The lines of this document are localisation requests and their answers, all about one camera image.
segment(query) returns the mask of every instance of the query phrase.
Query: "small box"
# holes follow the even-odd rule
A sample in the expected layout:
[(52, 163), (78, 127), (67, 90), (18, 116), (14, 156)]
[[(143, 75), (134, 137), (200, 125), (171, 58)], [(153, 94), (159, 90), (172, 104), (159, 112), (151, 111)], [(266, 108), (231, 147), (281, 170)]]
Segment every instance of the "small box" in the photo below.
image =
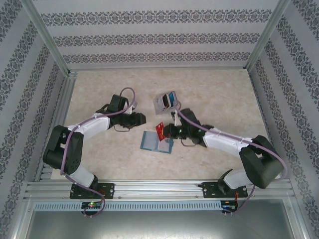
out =
[(177, 104), (177, 97), (175, 91), (156, 95), (153, 100), (155, 113), (157, 115), (170, 113), (174, 111), (174, 104)]

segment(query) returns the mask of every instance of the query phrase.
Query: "aluminum frame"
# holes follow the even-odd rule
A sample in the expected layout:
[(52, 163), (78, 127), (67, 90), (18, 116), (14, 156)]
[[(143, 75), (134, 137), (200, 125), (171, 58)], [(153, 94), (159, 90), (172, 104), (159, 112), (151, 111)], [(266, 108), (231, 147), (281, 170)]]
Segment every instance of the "aluminum frame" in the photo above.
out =
[[(202, 182), (217, 180), (102, 180), (101, 183), (114, 183), (114, 198), (107, 202), (151, 202), (151, 201), (220, 201), (220, 198), (204, 198)], [(66, 180), (28, 182), (22, 206), (13, 229), (12, 239), (26, 238), (34, 208), (37, 202), (88, 202), (89, 200), (71, 200), (69, 198), (72, 183)], [(248, 193), (252, 186), (247, 186)], [(301, 215), (293, 187), (289, 179), (271, 183), (267, 189), (256, 188), (251, 200), (283, 200), (290, 227), (296, 239), (309, 239), (306, 224)]]
[(276, 28), (277, 23), (279, 22), (280, 18), (282, 17), (284, 11), (286, 10), (290, 0), (279, 0), (273, 13), (270, 16), (267, 25), (265, 26), (261, 36), (259, 37), (256, 46), (254, 47), (253, 51), (251, 52), (248, 61), (245, 65), (245, 69), (248, 72), (251, 72), (253, 69), (259, 55), (263, 51), (265, 45), (267, 44), (271, 34)]
[(36, 29), (38, 30), (41, 38), (43, 39), (44, 43), (48, 47), (50, 53), (52, 54), (55, 62), (58, 64), (60, 70), (62, 71), (64, 76), (68, 76), (70, 69), (68, 68), (61, 52), (59, 51), (55, 41), (53, 40), (52, 35), (50, 34), (48, 28), (44, 24), (44, 21), (39, 14), (38, 10), (34, 6), (32, 0), (21, 0), (20, 1), (23, 8), (31, 18), (33, 24), (35, 25)]

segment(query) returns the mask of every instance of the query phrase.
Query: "enclosure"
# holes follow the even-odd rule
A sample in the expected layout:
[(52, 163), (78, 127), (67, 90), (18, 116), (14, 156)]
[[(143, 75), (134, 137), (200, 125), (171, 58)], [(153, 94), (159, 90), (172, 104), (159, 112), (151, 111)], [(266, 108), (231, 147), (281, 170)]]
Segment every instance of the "enclosure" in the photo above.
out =
[[(318, 4), (1, 1), (0, 238), (319, 238)], [(92, 116), (124, 87), (147, 123), (85, 142), (83, 165), (115, 187), (99, 220), (83, 218), (87, 200), (70, 199), (71, 182), (42, 156), (56, 125)], [(171, 154), (140, 149), (144, 131), (174, 122), (153, 105), (169, 91), (202, 124), (267, 137), (286, 179), (224, 217), (197, 185), (243, 168), (238, 157), (179, 140)]]

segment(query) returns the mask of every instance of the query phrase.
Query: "wire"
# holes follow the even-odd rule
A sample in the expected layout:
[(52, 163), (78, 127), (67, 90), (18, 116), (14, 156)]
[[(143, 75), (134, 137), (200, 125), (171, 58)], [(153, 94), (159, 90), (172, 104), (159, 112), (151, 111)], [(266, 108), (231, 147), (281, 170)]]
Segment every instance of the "wire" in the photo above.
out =
[(223, 211), (228, 212), (228, 213), (230, 213), (230, 214), (231, 214), (231, 216), (233, 216), (233, 212), (232, 212), (231, 210), (228, 210), (228, 209), (222, 208), (222, 211), (221, 211), (221, 212), (223, 212)]
[(244, 201), (243, 205), (240, 206), (240, 208), (238, 208), (234, 213), (238, 213), (239, 211), (241, 211), (248, 203), (249, 199), (251, 198), (251, 196), (253, 195), (254, 191), (255, 191), (255, 185), (253, 186), (250, 194), (248, 195), (247, 199)]
[(113, 125), (113, 127), (114, 127), (114, 130), (115, 130), (116, 132), (129, 132), (129, 131), (130, 131), (130, 129), (129, 129), (129, 130), (117, 130), (117, 129), (115, 128), (115, 125)]
[(95, 190), (93, 190), (93, 189), (91, 189), (91, 188), (85, 187), (84, 185), (82, 185), (82, 184), (76, 182), (75, 180), (73, 180), (69, 175), (65, 175), (65, 177), (66, 177), (68, 180), (70, 180), (72, 183), (76, 184), (77, 186), (79, 186), (79, 187), (81, 187), (81, 188), (83, 188), (83, 189), (85, 189), (85, 190), (88, 190), (88, 191), (90, 191), (90, 192), (92, 192), (92, 193), (95, 193), (95, 194), (97, 194), (97, 195), (99, 195), (99, 196), (101, 197), (101, 203), (102, 203), (103, 205), (101, 205), (101, 208), (99, 209), (99, 211), (97, 211), (96, 214), (89, 216), (89, 215), (87, 215), (87, 214), (85, 213), (86, 210), (88, 209), (88, 208), (86, 207), (86, 208), (84, 209), (84, 211), (83, 211), (83, 214), (84, 214), (85, 217), (90, 217), (90, 218), (96, 217), (97, 215), (99, 215), (99, 214), (104, 210), (106, 202), (105, 202), (105, 198), (104, 198), (104, 196), (103, 196), (102, 193), (99, 193), (98, 191), (95, 191)]
[(183, 143), (183, 140), (182, 139), (180, 139), (180, 142), (181, 142), (181, 144), (183, 145), (183, 146), (185, 146), (185, 147), (194, 147), (194, 146), (196, 146), (197, 144), (193, 144), (193, 145), (186, 145), (186, 144), (184, 144)]
[(121, 111), (118, 111), (118, 112), (114, 112), (114, 113), (108, 113), (108, 114), (105, 114), (105, 115), (93, 116), (93, 117), (90, 117), (90, 118), (88, 118), (88, 119), (82, 121), (81, 123), (79, 123), (77, 126), (75, 126), (75, 127), (70, 131), (70, 133), (69, 133), (69, 135), (68, 135), (68, 138), (66, 139), (65, 148), (64, 148), (64, 153), (63, 153), (63, 158), (62, 158), (62, 163), (61, 163), (60, 174), (63, 175), (63, 176), (65, 176), (67, 179), (69, 179), (71, 182), (75, 183), (75, 184), (78, 185), (79, 187), (81, 187), (81, 188), (83, 188), (83, 189), (86, 189), (86, 190), (88, 190), (88, 191), (91, 191), (91, 192), (93, 192), (93, 193), (96, 193), (97, 195), (101, 196), (101, 199), (102, 199), (101, 201), (103, 202), (103, 206), (102, 206), (102, 207), (100, 208), (100, 210), (99, 210), (96, 214), (94, 214), (94, 215), (89, 216), (89, 215), (85, 214), (85, 211), (86, 211), (86, 209), (85, 209), (84, 212), (83, 212), (83, 214), (84, 214), (85, 217), (91, 217), (91, 218), (92, 218), (92, 217), (95, 217), (95, 216), (97, 216), (98, 214), (100, 214), (100, 213), (104, 210), (104, 207), (105, 207), (105, 198), (104, 198), (104, 196), (103, 196), (101, 193), (99, 193), (99, 192), (97, 192), (97, 191), (95, 191), (95, 190), (93, 190), (93, 189), (91, 189), (91, 188), (85, 187), (85, 186), (82, 185), (82, 184), (77, 183), (75, 180), (73, 180), (72, 178), (70, 178), (66, 173), (64, 173), (64, 167), (65, 167), (65, 163), (66, 163), (66, 155), (67, 155), (67, 152), (68, 152), (69, 143), (70, 143), (72, 134), (73, 134), (74, 131), (75, 131), (77, 128), (79, 128), (81, 125), (83, 125), (83, 124), (85, 124), (85, 123), (87, 123), (87, 122), (90, 122), (90, 121), (92, 121), (92, 120), (98, 119), (98, 118), (104, 118), (104, 117), (109, 117), (109, 116), (115, 116), (115, 115), (119, 115), (119, 114), (122, 114), (122, 113), (124, 113), (125, 111), (127, 111), (127, 110), (135, 103), (135, 91), (134, 91), (131, 87), (125, 87), (125, 88), (123, 88), (123, 89), (121, 90), (121, 92), (120, 92), (120, 95), (122, 94), (122, 92), (123, 92), (124, 90), (127, 90), (127, 89), (132, 91), (132, 93), (133, 93), (133, 99), (132, 99), (132, 102), (131, 102), (125, 109), (123, 109), (123, 110), (121, 110)]
[(235, 206), (238, 206), (238, 192), (237, 191), (235, 192), (235, 202), (236, 202)]
[[(283, 165), (283, 167), (284, 167), (284, 173), (282, 174), (282, 176), (281, 176), (279, 179), (275, 179), (274, 181), (282, 180), (282, 179), (284, 179), (284, 178), (287, 176), (287, 174), (288, 174), (288, 168), (287, 168), (286, 163), (284, 162), (284, 160), (283, 160), (279, 155), (275, 154), (273, 151), (271, 151), (271, 150), (269, 150), (269, 149), (267, 149), (267, 148), (265, 148), (265, 147), (263, 147), (263, 146), (261, 146), (261, 145), (258, 145), (258, 144), (256, 144), (256, 143), (253, 143), (253, 142), (249, 142), (249, 141), (247, 141), (247, 140), (244, 140), (244, 139), (241, 138), (241, 137), (229, 135), (229, 134), (226, 134), (226, 133), (223, 133), (223, 132), (216, 133), (216, 132), (214, 132), (214, 131), (211, 131), (211, 130), (209, 130), (209, 129), (206, 129), (206, 128), (204, 128), (203, 126), (198, 125), (198, 124), (194, 123), (193, 121), (189, 120), (185, 115), (183, 115), (183, 113), (180, 111), (180, 109), (181, 109), (181, 103), (180, 103), (179, 101), (177, 101), (177, 102), (175, 101), (175, 102), (174, 102), (174, 105), (175, 105), (175, 110), (177, 111), (177, 113), (178, 113), (184, 120), (186, 120), (189, 124), (191, 124), (191, 125), (193, 125), (193, 126), (199, 128), (199, 129), (201, 129), (201, 130), (203, 130), (203, 131), (205, 131), (205, 132), (210, 132), (210, 133), (213, 133), (213, 134), (216, 134), (216, 135), (221, 135), (221, 136), (224, 136), (224, 137), (227, 137), (227, 138), (230, 138), (230, 139), (239, 141), (239, 142), (243, 142), (243, 143), (246, 143), (246, 144), (250, 144), (251, 146), (254, 146), (254, 147), (256, 147), (256, 148), (259, 148), (259, 149), (261, 149), (261, 150), (263, 150), (263, 151), (265, 151), (265, 152), (271, 154), (271, 155), (274, 156), (276, 159), (278, 159), (278, 160), (281, 162), (281, 164)], [(252, 190), (251, 190), (251, 192), (250, 192), (250, 194), (249, 194), (249, 196), (247, 197), (247, 199), (246, 199), (245, 202), (243, 203), (243, 205), (242, 205), (239, 209), (237, 209), (236, 212), (234, 212), (234, 213), (237, 213), (237, 212), (241, 211), (241, 210), (247, 205), (249, 199), (250, 199), (251, 196), (253, 195), (253, 192), (254, 192), (254, 190), (255, 190), (255, 187), (256, 187), (256, 186), (254, 185), (253, 188), (252, 188)]]

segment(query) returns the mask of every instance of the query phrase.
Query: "metal bar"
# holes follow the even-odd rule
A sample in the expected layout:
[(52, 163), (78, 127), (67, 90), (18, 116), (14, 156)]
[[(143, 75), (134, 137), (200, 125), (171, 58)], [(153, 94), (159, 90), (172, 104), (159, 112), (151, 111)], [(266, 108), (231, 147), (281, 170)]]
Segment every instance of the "metal bar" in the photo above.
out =
[(42, 173), (41, 174), (41, 180), (43, 179), (51, 179), (51, 174), (48, 174), (48, 173)]
[(305, 221), (301, 215), (301, 211), (296, 199), (283, 200), (287, 217), (293, 231), (294, 238), (310, 239)]
[(9, 235), (8, 238), (11, 239), (25, 239), (27, 232), (30, 226), (33, 209), (35, 203), (32, 201), (22, 202), (17, 221), (13, 228), (12, 235)]
[(32, 0), (21, 0), (21, 3), (26, 10), (27, 14), (31, 18), (33, 24), (35, 25), (36, 29), (38, 30), (40, 36), (42, 37), (44, 43), (48, 47), (50, 53), (52, 54), (54, 60), (58, 64), (59, 68), (61, 69), (64, 76), (67, 76), (69, 73), (69, 68), (66, 65), (66, 62), (60, 53), (57, 45), (55, 44), (53, 37), (51, 36), (48, 28), (46, 27), (41, 15), (37, 11), (36, 7), (34, 6)]
[(51, 174), (51, 173), (52, 173), (52, 168), (47, 168), (47, 167), (45, 167), (45, 168), (43, 168), (42, 173), (44, 173), (44, 174)]
[(40, 163), (39, 163), (39, 167), (38, 167), (38, 171), (36, 172), (36, 175), (35, 175), (35, 181), (39, 181), (40, 178), (41, 178), (41, 174), (42, 174), (42, 170), (43, 170), (43, 161), (40, 160)]
[(65, 122), (65, 119), (66, 119), (66, 116), (67, 116), (67, 113), (69, 110), (76, 78), (77, 78), (77, 72), (70, 72), (70, 75), (68, 77), (69, 84), (65, 90), (62, 105), (60, 106), (61, 111), (60, 111), (59, 118), (58, 118), (58, 124), (60, 124), (60, 125), (64, 125), (64, 122)]
[(267, 22), (266, 27), (263, 30), (263, 33), (259, 37), (256, 46), (254, 47), (252, 53), (249, 56), (249, 59), (246, 63), (245, 68), (250, 72), (260, 53), (264, 49), (268, 39), (270, 38), (271, 34), (273, 33), (274, 29), (276, 28), (276, 25), (278, 21), (280, 20), (281, 16), (283, 15), (284, 11), (286, 10), (288, 4), (290, 3), (290, 0), (279, 0), (273, 14), (271, 14), (269, 21)]
[[(242, 66), (203, 66), (203, 67), (199, 67), (199, 66), (194, 66), (194, 67), (191, 67), (191, 66), (172, 66), (173, 68), (175, 69), (191, 69), (191, 70), (240, 70), (240, 69), (243, 69)], [(105, 71), (105, 70), (108, 70), (108, 71), (116, 71), (116, 70), (132, 70), (132, 69), (139, 69), (139, 70), (153, 70), (153, 69), (161, 69), (161, 68), (171, 68), (169, 66), (143, 66), (143, 67), (140, 67), (140, 66), (132, 66), (132, 67), (128, 67), (128, 66), (125, 66), (125, 67), (121, 67), (121, 66), (118, 66), (116, 68), (114, 68), (113, 66), (110, 67), (110, 66), (106, 66), (106, 67), (97, 67), (97, 68), (71, 68), (71, 71)]]
[[(37, 202), (36, 212), (79, 212), (81, 202)], [(107, 202), (104, 211), (108, 212), (152, 212), (152, 211), (212, 211), (222, 210), (220, 201), (158, 201), (158, 202)]]
[[(101, 183), (114, 183), (114, 199), (110, 201), (136, 200), (221, 200), (220, 198), (204, 199), (202, 189), (197, 185), (202, 182), (216, 180), (163, 180), (163, 181), (125, 181), (102, 180)], [(70, 201), (69, 195), (72, 183), (64, 180), (48, 180), (29, 182), (24, 195), (24, 200), (33, 201)], [(261, 199), (287, 199), (294, 198), (290, 180), (273, 182), (267, 189), (257, 188), (252, 200)]]

